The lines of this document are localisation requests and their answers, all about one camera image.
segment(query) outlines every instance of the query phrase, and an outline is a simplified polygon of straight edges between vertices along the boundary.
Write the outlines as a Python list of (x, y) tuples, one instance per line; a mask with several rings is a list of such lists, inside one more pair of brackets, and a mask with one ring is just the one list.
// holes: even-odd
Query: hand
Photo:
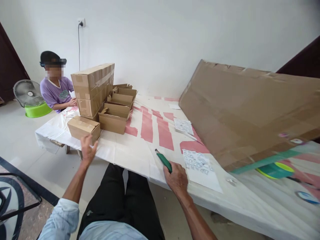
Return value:
[(71, 98), (71, 100), (68, 102), (68, 107), (77, 106), (77, 99)]
[(89, 166), (96, 155), (98, 141), (96, 141), (93, 145), (93, 148), (90, 147), (92, 135), (89, 134), (83, 138), (81, 138), (81, 151), (82, 151), (82, 164), (85, 166)]
[(188, 194), (188, 177), (186, 170), (178, 163), (171, 162), (172, 173), (170, 174), (168, 168), (163, 166), (164, 176), (166, 178), (167, 184), (174, 192), (176, 196)]

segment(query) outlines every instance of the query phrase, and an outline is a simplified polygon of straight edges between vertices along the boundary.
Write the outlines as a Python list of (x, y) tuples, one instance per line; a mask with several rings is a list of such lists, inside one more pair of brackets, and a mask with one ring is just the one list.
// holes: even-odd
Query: green fan base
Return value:
[(39, 106), (25, 106), (24, 109), (29, 118), (42, 117), (52, 111), (45, 102)]

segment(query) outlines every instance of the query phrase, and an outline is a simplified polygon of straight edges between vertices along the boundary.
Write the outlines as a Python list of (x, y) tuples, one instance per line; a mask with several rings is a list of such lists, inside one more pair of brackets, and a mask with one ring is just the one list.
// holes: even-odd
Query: rug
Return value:
[(37, 239), (59, 198), (0, 157), (0, 192), (5, 198), (0, 216), (40, 201), (40, 205), (0, 222), (1, 240)]

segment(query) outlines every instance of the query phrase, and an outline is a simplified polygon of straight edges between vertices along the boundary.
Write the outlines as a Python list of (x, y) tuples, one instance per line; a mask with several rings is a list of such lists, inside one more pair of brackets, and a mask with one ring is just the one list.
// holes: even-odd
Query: dark doorway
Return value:
[(0, 23), (0, 98), (14, 99), (12, 88), (22, 79), (30, 78)]
[(277, 73), (320, 78), (320, 36), (280, 68)]

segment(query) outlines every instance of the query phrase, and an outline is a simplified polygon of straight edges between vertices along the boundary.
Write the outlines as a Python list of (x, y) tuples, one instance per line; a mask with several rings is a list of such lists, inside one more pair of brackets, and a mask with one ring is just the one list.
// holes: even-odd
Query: power cord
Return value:
[(79, 71), (80, 71), (80, 34), (79, 34), (79, 27), (82, 27), (83, 26), (83, 22), (81, 21), (79, 24), (78, 24), (78, 42), (79, 42)]

